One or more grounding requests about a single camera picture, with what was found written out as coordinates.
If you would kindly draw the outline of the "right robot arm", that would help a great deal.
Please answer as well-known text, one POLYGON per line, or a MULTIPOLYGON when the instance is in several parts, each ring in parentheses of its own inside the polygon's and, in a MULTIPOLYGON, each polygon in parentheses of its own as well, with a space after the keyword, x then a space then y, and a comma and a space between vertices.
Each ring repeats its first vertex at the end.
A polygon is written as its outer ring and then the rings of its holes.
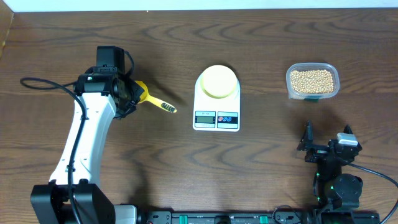
POLYGON ((317 197, 319 207, 308 216, 309 220, 322 223, 324 213, 350 211, 359 207, 363 181, 355 175, 342 173, 342 167, 353 162, 362 150, 350 126, 345 126, 343 132, 326 145, 320 145, 313 142, 313 126, 308 121, 297 150, 306 152, 305 162, 317 165, 313 194, 317 197))

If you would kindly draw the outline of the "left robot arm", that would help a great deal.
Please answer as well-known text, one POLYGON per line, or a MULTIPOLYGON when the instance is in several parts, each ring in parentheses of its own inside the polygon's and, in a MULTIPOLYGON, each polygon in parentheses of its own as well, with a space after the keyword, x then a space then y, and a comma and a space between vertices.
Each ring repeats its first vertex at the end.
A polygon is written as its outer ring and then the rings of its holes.
POLYGON ((40 223, 138 223, 136 206, 114 205, 100 189, 100 170, 110 124, 136 109, 144 90, 119 72, 84 73, 71 85, 44 81, 75 104, 62 156, 45 185, 35 185, 30 201, 40 223))

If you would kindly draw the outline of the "yellow measuring scoop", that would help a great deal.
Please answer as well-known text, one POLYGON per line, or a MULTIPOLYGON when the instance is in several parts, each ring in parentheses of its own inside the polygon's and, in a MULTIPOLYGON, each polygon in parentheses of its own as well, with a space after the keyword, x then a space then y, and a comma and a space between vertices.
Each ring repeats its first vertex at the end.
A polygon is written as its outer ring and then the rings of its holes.
POLYGON ((140 95, 139 97, 139 103, 143 103, 145 101, 148 101, 150 103, 152 103, 153 105, 168 111, 170 113, 176 113, 177 109, 176 107, 174 107, 173 105, 171 105, 168 102, 165 102, 161 99, 158 99, 156 97, 153 97, 149 94, 149 90, 148 87, 146 86, 146 84, 142 81, 136 80, 136 83, 144 90, 144 92, 140 95))

